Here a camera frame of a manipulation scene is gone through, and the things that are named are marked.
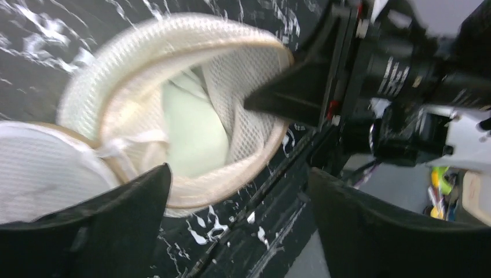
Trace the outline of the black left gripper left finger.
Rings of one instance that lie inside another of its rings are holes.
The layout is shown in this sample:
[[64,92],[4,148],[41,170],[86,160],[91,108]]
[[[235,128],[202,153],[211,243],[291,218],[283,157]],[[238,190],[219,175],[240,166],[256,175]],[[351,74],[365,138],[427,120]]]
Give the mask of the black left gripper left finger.
[[167,164],[34,222],[1,226],[2,277],[147,277],[171,185]]

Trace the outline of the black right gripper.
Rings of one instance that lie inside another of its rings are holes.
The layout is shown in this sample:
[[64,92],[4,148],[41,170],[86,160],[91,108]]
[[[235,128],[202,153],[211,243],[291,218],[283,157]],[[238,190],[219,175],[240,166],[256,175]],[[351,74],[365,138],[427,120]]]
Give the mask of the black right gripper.
[[409,167],[489,167],[490,2],[453,38],[429,36],[411,1],[376,1],[370,16],[363,12],[328,2],[297,49],[297,61],[336,62],[341,81],[331,107],[341,154]]

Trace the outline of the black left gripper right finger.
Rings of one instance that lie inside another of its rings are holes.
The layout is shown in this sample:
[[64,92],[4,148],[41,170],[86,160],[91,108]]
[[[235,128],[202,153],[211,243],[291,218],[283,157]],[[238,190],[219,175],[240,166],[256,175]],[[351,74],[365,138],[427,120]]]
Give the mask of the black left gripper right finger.
[[332,277],[489,277],[490,228],[437,220],[311,169],[308,192]]

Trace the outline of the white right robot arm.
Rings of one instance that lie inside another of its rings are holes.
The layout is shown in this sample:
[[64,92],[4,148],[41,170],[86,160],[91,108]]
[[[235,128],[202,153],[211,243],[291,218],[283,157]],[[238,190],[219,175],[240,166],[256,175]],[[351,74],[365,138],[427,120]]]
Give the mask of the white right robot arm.
[[244,107],[316,128],[311,166],[490,170],[489,1],[454,38],[427,35],[410,1],[332,1],[294,57]]

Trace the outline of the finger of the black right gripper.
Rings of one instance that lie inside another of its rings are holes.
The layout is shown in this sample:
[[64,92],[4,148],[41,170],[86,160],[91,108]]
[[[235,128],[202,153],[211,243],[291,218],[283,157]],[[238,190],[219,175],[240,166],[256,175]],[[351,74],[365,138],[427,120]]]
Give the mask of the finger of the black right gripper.
[[298,62],[253,91],[244,108],[319,127],[324,123],[329,67],[324,58]]

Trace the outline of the white mesh laundry bag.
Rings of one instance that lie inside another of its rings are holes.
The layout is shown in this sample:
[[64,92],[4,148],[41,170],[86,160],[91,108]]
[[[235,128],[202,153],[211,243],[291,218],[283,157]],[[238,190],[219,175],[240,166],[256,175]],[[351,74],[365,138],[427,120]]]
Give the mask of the white mesh laundry bag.
[[270,32],[209,14],[172,14],[121,32],[69,83],[55,124],[1,122],[1,222],[37,220],[169,165],[162,85],[187,70],[203,80],[229,150],[223,167],[198,177],[171,169],[165,214],[184,217],[227,199],[267,166],[288,129],[244,109],[244,100],[293,61]]

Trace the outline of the pale green bra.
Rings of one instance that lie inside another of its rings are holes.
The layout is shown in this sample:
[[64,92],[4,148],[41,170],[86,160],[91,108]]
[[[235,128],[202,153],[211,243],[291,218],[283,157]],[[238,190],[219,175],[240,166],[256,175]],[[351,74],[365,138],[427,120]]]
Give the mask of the pale green bra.
[[225,165],[229,136],[198,75],[187,70],[165,82],[162,107],[174,174],[194,178]]

